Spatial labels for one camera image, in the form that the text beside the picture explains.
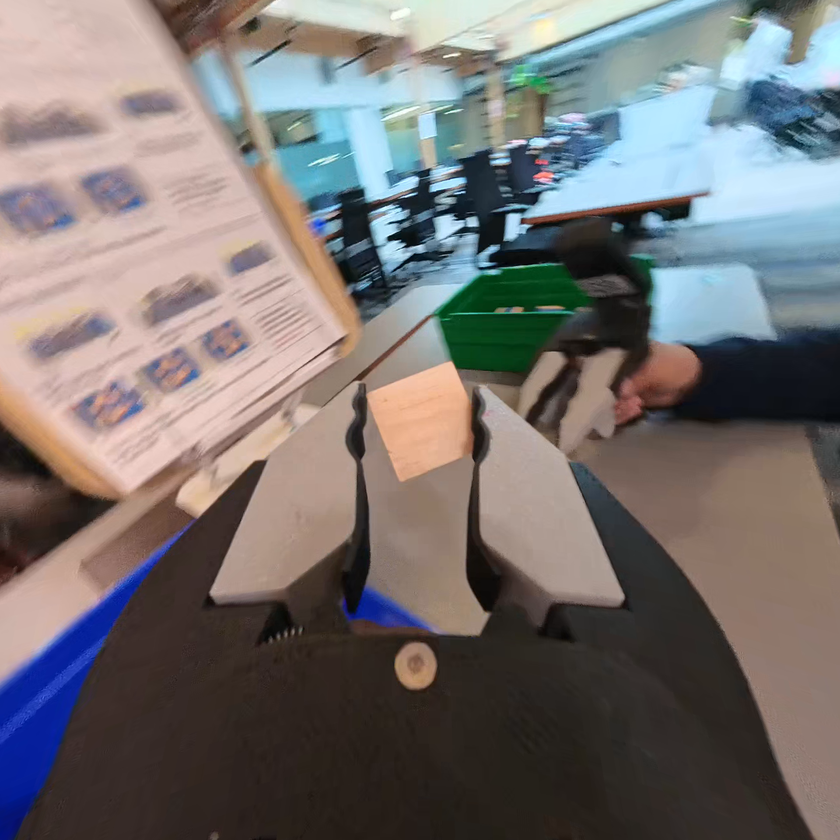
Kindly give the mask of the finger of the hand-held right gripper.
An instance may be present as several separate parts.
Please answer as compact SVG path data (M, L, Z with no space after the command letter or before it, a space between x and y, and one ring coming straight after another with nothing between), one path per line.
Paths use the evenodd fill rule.
M621 350L587 357L577 388L560 420L558 449L572 455L588 439L609 439L616 430L613 383L622 367Z
M526 419L548 389L566 367L563 353L541 353L519 388L518 414Z

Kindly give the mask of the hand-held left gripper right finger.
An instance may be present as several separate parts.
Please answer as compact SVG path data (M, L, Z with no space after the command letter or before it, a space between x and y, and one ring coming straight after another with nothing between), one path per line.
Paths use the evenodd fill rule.
M566 456L483 385L470 420L465 572L481 609L511 606L541 629L556 606L623 607Z

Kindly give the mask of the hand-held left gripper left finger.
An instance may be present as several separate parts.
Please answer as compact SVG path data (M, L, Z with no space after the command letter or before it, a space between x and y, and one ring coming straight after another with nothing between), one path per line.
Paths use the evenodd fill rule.
M356 613L371 567L366 387L347 386L268 457L209 595Z

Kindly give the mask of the green plastic bin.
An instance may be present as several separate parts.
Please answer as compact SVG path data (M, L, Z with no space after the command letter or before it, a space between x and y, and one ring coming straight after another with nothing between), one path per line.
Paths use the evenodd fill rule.
M555 304L570 312L529 311ZM437 310L437 318L455 367L528 374L564 323L592 305L564 266L514 266L481 271ZM503 306L526 311L494 313Z

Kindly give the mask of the blue plastic bin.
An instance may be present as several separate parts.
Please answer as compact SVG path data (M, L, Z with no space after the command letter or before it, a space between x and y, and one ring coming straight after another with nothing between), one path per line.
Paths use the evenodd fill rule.
M425 623L356 633L342 546L272 598L206 599L194 531L119 583L2 720L2 838L421 838L453 666Z

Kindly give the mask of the person's right hand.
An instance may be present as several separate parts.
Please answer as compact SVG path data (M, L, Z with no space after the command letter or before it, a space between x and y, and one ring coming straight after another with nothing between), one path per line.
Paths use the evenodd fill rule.
M618 388L616 426L631 424L646 411L677 405L697 384L700 373L700 360L689 347L651 342L645 361Z

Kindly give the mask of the white document stand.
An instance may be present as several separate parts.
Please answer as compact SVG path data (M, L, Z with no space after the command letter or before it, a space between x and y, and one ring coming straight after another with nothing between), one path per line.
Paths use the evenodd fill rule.
M291 413L275 415L200 468L177 492L176 506L192 518L200 517L254 463L270 454L319 411L301 403Z

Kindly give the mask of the low white cabinet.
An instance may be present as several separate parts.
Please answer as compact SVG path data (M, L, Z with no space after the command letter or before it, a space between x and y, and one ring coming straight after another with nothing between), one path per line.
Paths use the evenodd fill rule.
M652 340L703 344L777 337L759 279L749 266L654 268L652 278Z

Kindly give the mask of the white table with wooden edge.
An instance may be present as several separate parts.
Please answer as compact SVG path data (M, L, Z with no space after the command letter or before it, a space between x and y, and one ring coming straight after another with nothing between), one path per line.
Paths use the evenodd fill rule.
M522 222L528 226L559 224L583 217L681 207L708 196L711 186L711 159L699 149L626 161L600 159L543 192Z

